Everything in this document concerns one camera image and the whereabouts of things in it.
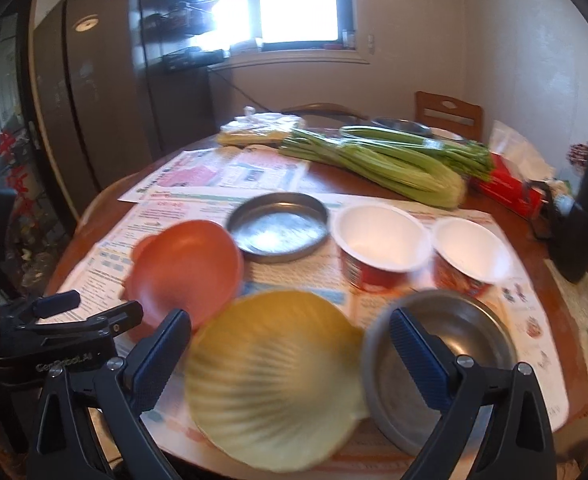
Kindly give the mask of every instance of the red tissue box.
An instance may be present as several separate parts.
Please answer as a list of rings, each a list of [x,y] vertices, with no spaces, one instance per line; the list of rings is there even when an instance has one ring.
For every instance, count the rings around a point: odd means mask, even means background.
[[[529,205],[523,199],[523,182],[509,173],[500,155],[492,153],[491,156],[496,167],[491,172],[491,181],[483,182],[473,178],[472,186],[524,218],[538,214],[544,198],[542,193],[537,189],[529,190]]]

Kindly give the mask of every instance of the window frame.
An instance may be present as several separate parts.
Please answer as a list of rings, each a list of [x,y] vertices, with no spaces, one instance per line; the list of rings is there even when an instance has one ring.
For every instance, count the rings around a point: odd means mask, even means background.
[[[261,23],[261,0],[247,0],[250,16],[250,32],[253,38],[263,36]],[[336,0],[336,12],[338,18],[337,38],[328,41],[282,41],[279,43],[263,43],[262,52],[274,52],[280,50],[313,50],[325,49],[327,44],[343,46],[343,31],[355,31],[353,0]]]

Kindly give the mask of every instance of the window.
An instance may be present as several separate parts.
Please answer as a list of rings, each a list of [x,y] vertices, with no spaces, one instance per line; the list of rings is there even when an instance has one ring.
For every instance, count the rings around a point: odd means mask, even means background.
[[[216,30],[197,42],[207,50],[252,38],[263,50],[325,48],[354,30],[352,0],[218,0],[212,13]]]

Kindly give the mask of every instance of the newspaper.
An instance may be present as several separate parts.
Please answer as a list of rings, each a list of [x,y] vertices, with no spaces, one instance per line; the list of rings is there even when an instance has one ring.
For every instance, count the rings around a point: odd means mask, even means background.
[[[132,264],[129,260],[130,252],[141,238],[188,219],[206,218],[224,224],[227,216],[239,204],[259,194],[260,190],[220,188],[193,188],[189,192],[183,189],[152,190],[150,200],[135,206],[72,271],[60,291],[71,288],[79,290],[81,306],[53,320],[76,320],[119,304],[121,287],[117,283],[127,274]],[[315,197],[328,207],[331,214],[348,205],[383,200],[338,194],[316,194]],[[507,241],[492,217],[482,212],[446,212],[415,202],[383,201],[409,212],[428,228],[438,218],[458,216],[484,225]],[[491,288],[479,299],[507,326],[519,360],[529,362],[536,370],[552,430],[556,430],[565,423],[569,409],[560,361],[544,309],[522,263],[513,249],[510,250],[514,260],[512,274],[499,287]],[[416,273],[405,289],[388,296],[354,291],[341,275],[338,250],[333,240],[328,240],[314,254],[297,262],[276,265],[249,263],[248,267],[250,278],[245,283],[243,294],[271,288],[310,290],[331,301],[353,323],[365,327],[398,296],[434,286],[431,270],[427,268]],[[126,354],[132,344],[125,334],[117,338],[117,346],[119,352]],[[256,471],[232,460],[200,433],[191,420],[184,400],[182,365],[175,370],[154,410],[144,413],[142,420],[162,449],[202,468],[239,479],[282,477]],[[452,478],[465,478],[473,459],[473,455],[463,456]],[[334,457],[311,471],[287,476],[301,480],[339,480],[347,477],[354,480],[391,480],[400,478],[411,460],[392,446],[371,420],[365,420],[348,444]]]
[[[151,189],[177,187],[236,187],[294,191],[305,176],[309,162],[280,155],[267,146],[234,146],[183,152],[145,177],[119,198],[142,202]]]

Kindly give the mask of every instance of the table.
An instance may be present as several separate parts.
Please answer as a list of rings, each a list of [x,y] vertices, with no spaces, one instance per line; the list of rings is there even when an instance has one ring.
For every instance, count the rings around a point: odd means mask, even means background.
[[[201,150],[214,146],[217,144],[210,137],[187,146],[185,150]],[[175,153],[168,155],[139,173],[123,179],[117,186],[101,194],[87,224],[74,235],[59,261],[46,289],[46,294],[54,294],[69,272],[83,259],[93,245],[106,236],[114,225],[132,209],[134,204],[119,202],[119,197],[175,155]],[[299,191],[406,200],[404,197],[358,175],[318,163],[311,164],[309,172],[299,186]],[[525,219],[475,190],[469,190],[462,208],[476,209],[491,214],[523,262],[552,328],[570,403],[568,420],[572,421],[578,418],[581,414],[588,412],[587,369],[578,342],[577,327],[550,271],[544,264],[544,259],[548,257],[545,245],[534,240]]]

